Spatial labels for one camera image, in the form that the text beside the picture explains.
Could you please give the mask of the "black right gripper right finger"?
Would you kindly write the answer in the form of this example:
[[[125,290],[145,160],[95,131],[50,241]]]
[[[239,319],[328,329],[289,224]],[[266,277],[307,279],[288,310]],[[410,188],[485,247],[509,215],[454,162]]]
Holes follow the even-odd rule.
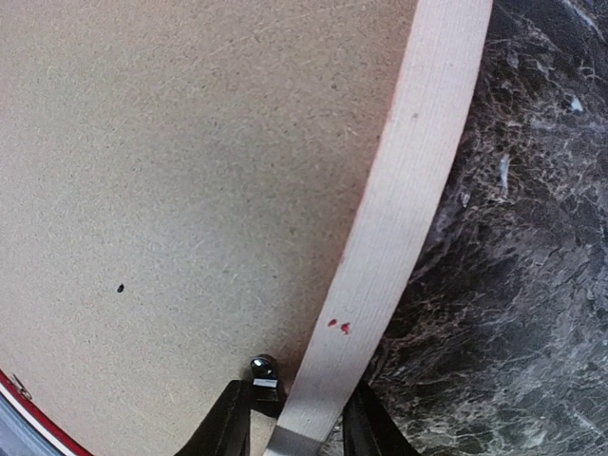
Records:
[[[342,418],[345,456],[420,456],[364,380],[343,408]]]

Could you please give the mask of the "red wooden picture frame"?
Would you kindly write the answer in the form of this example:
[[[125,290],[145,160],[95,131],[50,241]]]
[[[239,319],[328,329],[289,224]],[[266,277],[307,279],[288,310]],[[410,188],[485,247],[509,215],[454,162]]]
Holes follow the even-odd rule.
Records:
[[[428,236],[476,83],[492,5],[411,1],[389,111],[332,281],[275,418],[251,413],[256,455],[313,455],[385,332]],[[96,455],[1,367],[2,415],[36,453]]]

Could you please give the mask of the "brown cardboard backing board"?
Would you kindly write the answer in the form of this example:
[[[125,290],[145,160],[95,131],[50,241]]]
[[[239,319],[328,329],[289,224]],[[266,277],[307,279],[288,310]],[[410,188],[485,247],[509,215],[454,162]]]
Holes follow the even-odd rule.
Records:
[[[96,455],[171,455],[301,362],[411,1],[5,1],[1,367]]]

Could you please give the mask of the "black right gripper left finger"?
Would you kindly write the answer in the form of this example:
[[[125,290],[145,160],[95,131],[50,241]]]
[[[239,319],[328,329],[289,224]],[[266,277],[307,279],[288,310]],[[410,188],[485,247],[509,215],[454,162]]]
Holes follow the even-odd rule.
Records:
[[[233,380],[176,456],[250,454],[251,385]]]

